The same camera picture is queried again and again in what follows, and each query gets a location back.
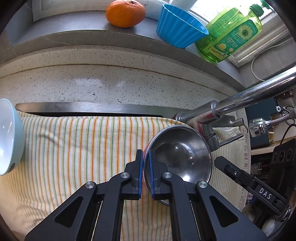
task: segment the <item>white cord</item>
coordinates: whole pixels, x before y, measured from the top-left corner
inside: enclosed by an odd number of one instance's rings
[[[278,46],[284,44],[285,42],[288,42],[288,41],[291,40],[291,39],[293,39],[293,38],[287,39],[287,40],[283,41],[283,42],[280,43],[280,44],[270,46],[269,48],[263,50],[262,52],[260,52],[259,54],[257,54],[257,55],[253,58],[252,63],[251,63],[251,70],[252,70],[253,75],[254,75],[257,79],[259,79],[259,80],[261,80],[261,81],[265,81],[265,80],[262,80],[262,79],[258,78],[258,77],[255,75],[255,73],[254,73],[254,71],[253,71],[253,63],[254,63],[254,60],[255,60],[260,54],[262,54],[263,52],[265,52],[265,51],[267,51],[267,50],[269,50],[269,49],[271,49],[271,48],[278,47]]]

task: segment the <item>white object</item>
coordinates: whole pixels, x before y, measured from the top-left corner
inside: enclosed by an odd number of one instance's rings
[[[167,4],[162,0],[137,0],[145,7],[146,17],[158,20],[161,12],[161,6]]]
[[[7,99],[0,99],[0,175],[20,162],[25,146],[21,119]]]
[[[195,2],[196,0],[170,0],[170,5],[176,6],[185,12],[188,12]]]

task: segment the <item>chrome faucet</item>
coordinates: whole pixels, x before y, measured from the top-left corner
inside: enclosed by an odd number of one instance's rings
[[[174,116],[174,118],[175,120],[184,122],[196,129],[205,138],[210,150],[214,151],[225,144],[241,138],[243,135],[234,136],[224,142],[219,142],[217,136],[213,132],[213,122],[221,120],[224,115],[230,112],[269,99],[291,90],[294,87],[296,87],[296,67],[293,67],[273,78],[270,78],[269,80],[266,80],[222,101],[217,102],[212,100],[194,110],[178,113]],[[284,122],[287,120],[284,118],[288,117],[285,116],[281,118],[282,119],[278,121]],[[258,133],[264,133],[267,131],[270,125],[273,125],[272,121],[269,123],[267,121],[263,121],[263,119],[261,120],[255,119],[255,122],[252,122],[252,127],[250,128],[250,133],[252,136],[258,136]]]

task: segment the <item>orange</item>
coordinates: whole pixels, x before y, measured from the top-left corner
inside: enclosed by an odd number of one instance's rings
[[[116,0],[106,10],[108,22],[120,28],[137,25],[143,21],[145,15],[144,6],[135,0]]]

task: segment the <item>metal pipe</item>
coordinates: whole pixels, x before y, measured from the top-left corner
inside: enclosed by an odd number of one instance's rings
[[[214,107],[215,114],[217,116],[228,114],[284,93],[295,86],[296,67],[293,67],[269,80],[218,102]]]
[[[294,87],[296,87],[296,67],[220,102],[211,101],[189,112],[179,113],[176,115],[176,120],[188,123],[194,118],[192,122],[207,124],[222,115],[256,104]]]

